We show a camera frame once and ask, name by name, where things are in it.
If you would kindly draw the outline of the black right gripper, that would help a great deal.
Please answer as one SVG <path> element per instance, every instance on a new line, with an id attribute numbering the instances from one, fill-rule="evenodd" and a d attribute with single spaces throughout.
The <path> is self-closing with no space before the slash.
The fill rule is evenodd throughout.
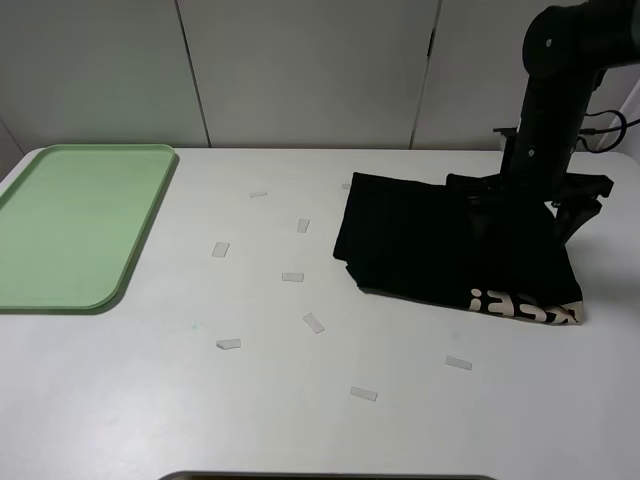
<path id="1" fill-rule="evenodd" d="M 614 182 L 605 175 L 577 173 L 566 173 L 557 181 L 506 174 L 472 177 L 451 173 L 445 185 L 466 198 L 474 248 L 484 250 L 499 243 L 505 235 L 505 199 L 563 200 L 556 204 L 553 236 L 564 247 L 584 224 L 600 213 L 602 204 L 595 198 L 608 198 Z"/>

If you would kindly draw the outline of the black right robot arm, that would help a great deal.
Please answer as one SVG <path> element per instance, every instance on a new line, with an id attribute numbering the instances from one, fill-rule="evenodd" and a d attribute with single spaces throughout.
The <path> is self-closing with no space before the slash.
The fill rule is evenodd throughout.
<path id="1" fill-rule="evenodd" d="M 598 199 L 613 188 L 606 176 L 567 169 L 606 71 L 639 61 L 639 4 L 550 6 L 530 24 L 522 59 L 528 83 L 499 172 L 480 178 L 451 174 L 446 184 L 466 199 L 477 242 L 486 242 L 499 224 L 552 203 L 557 215 L 543 228 L 563 246 L 600 213 Z"/>

